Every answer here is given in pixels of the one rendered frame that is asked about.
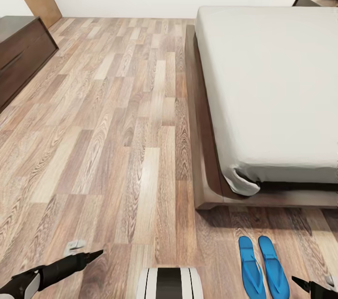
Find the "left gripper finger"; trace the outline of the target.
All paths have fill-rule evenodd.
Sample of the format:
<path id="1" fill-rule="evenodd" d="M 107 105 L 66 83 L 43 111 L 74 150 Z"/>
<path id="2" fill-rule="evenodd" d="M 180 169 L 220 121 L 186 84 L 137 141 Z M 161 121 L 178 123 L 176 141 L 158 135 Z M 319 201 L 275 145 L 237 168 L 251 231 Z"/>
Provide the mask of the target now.
<path id="1" fill-rule="evenodd" d="M 98 251 L 98 252 L 93 252 L 93 253 L 85 254 L 84 267 L 86 267 L 87 264 L 89 264 L 90 262 L 92 262 L 93 260 L 95 260 L 101 254 L 103 254 L 103 250 Z"/>

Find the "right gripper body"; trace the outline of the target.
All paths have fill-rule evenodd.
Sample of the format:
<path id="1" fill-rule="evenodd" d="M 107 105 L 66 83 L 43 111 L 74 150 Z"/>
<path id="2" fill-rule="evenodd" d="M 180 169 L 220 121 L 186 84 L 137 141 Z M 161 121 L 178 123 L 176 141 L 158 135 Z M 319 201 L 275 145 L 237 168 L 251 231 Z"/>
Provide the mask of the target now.
<path id="1" fill-rule="evenodd" d="M 311 285 L 311 299 L 338 299 L 338 294 L 335 291 L 326 289 L 313 281 Z"/>

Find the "sandal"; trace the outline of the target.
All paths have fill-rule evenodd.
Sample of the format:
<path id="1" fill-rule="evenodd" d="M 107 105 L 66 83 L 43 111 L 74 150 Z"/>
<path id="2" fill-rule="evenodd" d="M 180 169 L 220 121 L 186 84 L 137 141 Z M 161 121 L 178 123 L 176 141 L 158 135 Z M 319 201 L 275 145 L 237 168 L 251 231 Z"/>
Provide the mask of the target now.
<path id="1" fill-rule="evenodd" d="M 241 256 L 242 280 L 249 299 L 266 299 L 261 267 L 258 269 L 250 238 L 242 236 L 238 240 Z"/>
<path id="2" fill-rule="evenodd" d="M 273 299 L 290 299 L 290 288 L 273 243 L 267 236 L 260 236 L 258 243 L 265 261 L 266 277 Z"/>

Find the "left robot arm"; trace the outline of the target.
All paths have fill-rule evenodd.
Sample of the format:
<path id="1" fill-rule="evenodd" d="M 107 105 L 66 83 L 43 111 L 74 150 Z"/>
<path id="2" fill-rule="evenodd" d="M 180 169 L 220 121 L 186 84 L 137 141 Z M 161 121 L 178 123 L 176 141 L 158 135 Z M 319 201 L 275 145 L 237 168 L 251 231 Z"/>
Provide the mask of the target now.
<path id="1" fill-rule="evenodd" d="M 88 254 L 69 252 L 84 248 L 85 244 L 84 240 L 68 242 L 63 259 L 48 266 L 41 265 L 16 274 L 11 282 L 0 289 L 0 299 L 31 299 L 37 291 L 40 292 L 75 272 L 84 270 L 87 264 L 103 254 L 103 250 Z"/>

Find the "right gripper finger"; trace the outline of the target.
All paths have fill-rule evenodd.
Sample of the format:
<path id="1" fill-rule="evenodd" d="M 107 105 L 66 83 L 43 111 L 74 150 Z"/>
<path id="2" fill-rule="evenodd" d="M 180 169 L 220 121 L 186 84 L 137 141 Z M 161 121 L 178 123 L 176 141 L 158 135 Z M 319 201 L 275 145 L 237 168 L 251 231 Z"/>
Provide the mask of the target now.
<path id="1" fill-rule="evenodd" d="M 296 282 L 296 283 L 297 283 L 301 288 L 303 288 L 305 291 L 310 292 L 311 287 L 312 287 L 312 285 L 311 285 L 311 282 L 312 282 L 312 281 L 307 282 L 307 281 L 305 281 L 305 280 L 299 279 L 299 278 L 294 277 L 294 276 L 292 276 L 292 280 L 293 280 L 294 282 Z"/>

